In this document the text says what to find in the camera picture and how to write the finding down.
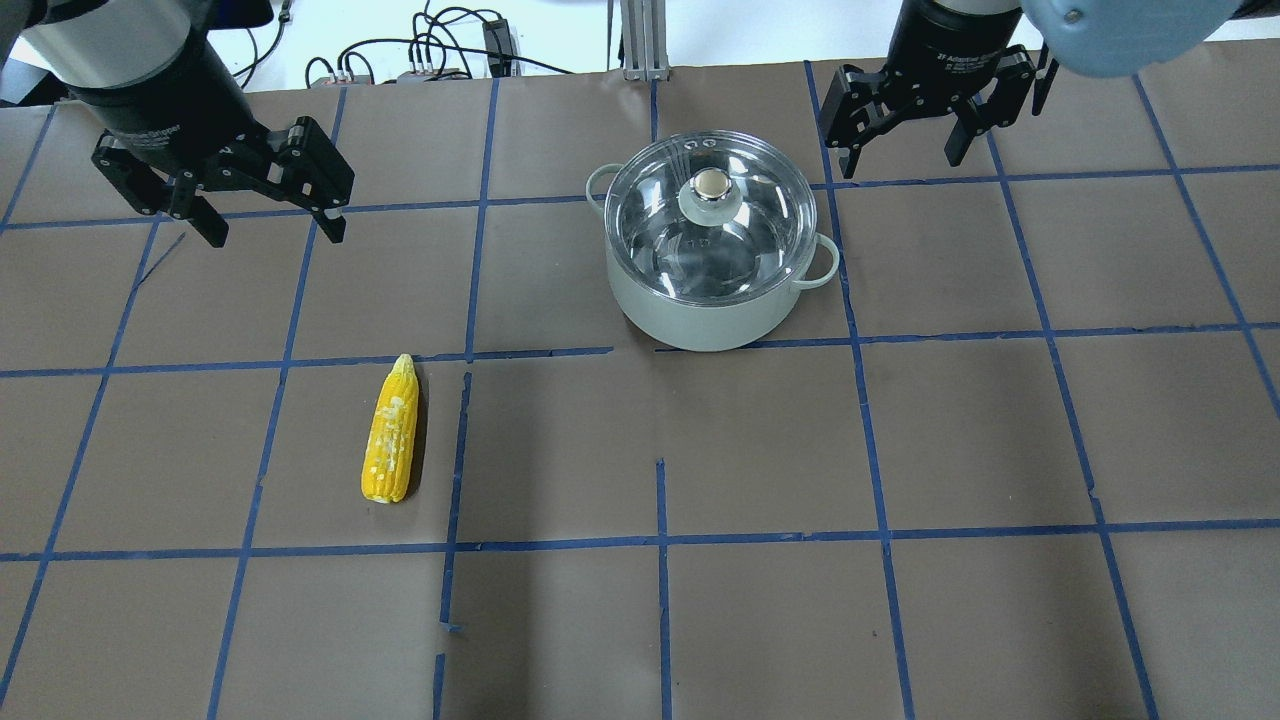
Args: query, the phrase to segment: glass lid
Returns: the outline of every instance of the glass lid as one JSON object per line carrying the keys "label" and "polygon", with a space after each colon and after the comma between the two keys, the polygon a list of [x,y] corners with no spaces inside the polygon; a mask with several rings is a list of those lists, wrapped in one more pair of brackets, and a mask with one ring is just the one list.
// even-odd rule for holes
{"label": "glass lid", "polygon": [[645,147],[604,199],[627,274],[690,305],[735,305],[782,284],[814,251],[817,210],[800,169],[749,135],[707,131]]}

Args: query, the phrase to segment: yellow corn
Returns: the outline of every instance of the yellow corn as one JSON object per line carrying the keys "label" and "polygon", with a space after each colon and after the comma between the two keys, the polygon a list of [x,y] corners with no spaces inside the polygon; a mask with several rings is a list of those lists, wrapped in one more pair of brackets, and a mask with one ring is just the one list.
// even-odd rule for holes
{"label": "yellow corn", "polygon": [[417,427],[417,375],[413,359],[396,360],[374,410],[374,427],[365,447],[360,489],[374,502],[399,502],[408,491],[413,464],[413,430]]}

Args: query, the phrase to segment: pot handle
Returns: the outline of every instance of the pot handle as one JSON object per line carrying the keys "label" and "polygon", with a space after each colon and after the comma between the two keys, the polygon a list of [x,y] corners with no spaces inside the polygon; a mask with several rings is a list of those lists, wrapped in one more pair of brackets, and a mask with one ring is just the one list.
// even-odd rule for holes
{"label": "pot handle", "polygon": [[608,165],[600,165],[594,173],[586,177],[586,202],[593,210],[595,210],[595,214],[599,215],[602,220],[604,219],[604,206],[596,202],[595,197],[591,196],[591,186],[595,184],[595,181],[603,178],[604,176],[617,174],[621,169],[622,163],[609,163]]}
{"label": "pot handle", "polygon": [[831,282],[831,278],[836,277],[836,273],[840,272],[840,249],[836,247],[836,242],[833,240],[831,240],[829,237],[822,234],[822,233],[815,233],[815,234],[817,234],[818,245],[820,245],[824,249],[827,249],[827,252],[831,254],[831,269],[827,270],[827,273],[824,275],[822,275],[820,278],[817,278],[817,279],[806,281],[806,279],[803,279],[803,278],[796,278],[796,279],[791,281],[791,287],[796,288],[797,291],[800,291],[800,290],[814,290],[814,288],[822,287],[822,286],[827,284],[828,282]]}

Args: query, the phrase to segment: white cooking pot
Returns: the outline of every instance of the white cooking pot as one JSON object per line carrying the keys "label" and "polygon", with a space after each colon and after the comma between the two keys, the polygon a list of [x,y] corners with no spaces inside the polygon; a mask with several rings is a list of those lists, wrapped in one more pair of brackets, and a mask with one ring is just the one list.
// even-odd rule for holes
{"label": "white cooking pot", "polygon": [[[595,182],[613,174],[602,206]],[[805,290],[836,275],[840,251],[817,232],[804,174],[749,135],[672,136],[625,165],[596,169],[586,200],[604,220],[618,306],[655,340],[696,351],[756,341]],[[831,269],[804,279],[818,245]]]}

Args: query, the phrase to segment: white floor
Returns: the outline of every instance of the white floor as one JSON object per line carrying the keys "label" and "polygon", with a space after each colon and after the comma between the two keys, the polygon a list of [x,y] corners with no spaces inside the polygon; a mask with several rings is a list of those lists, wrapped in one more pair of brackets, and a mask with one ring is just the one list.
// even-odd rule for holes
{"label": "white floor", "polygon": [[[449,1],[435,0],[434,6],[440,10]],[[280,0],[273,3],[279,8]],[[517,35],[521,55],[572,72],[595,72],[605,69],[607,59],[617,53],[617,40],[605,41],[605,3],[485,0],[463,5],[503,13]],[[668,55],[673,65],[879,58],[888,50],[900,6],[900,0],[669,0]],[[293,22],[285,26],[280,46],[259,68],[250,90],[303,87],[303,68],[312,56],[321,55],[332,61],[342,49],[360,40],[407,38],[410,18],[420,9],[419,0],[296,0]],[[614,18],[614,37],[618,24]],[[461,22],[452,29],[463,46],[484,47],[477,22]],[[253,32],[260,49],[266,50],[275,36],[275,26]],[[1280,18],[1231,22],[1211,40],[1253,37],[1280,37]],[[244,31],[218,31],[210,38],[232,69],[244,67],[253,58]],[[1039,47],[1039,33],[1025,19],[1014,40]],[[361,51],[374,64],[378,82],[408,70],[404,45],[383,44]],[[14,50],[14,56],[40,61],[26,44]],[[483,58],[475,56],[472,67],[479,76],[484,69]],[[532,67],[524,69],[525,74],[544,72]]]}

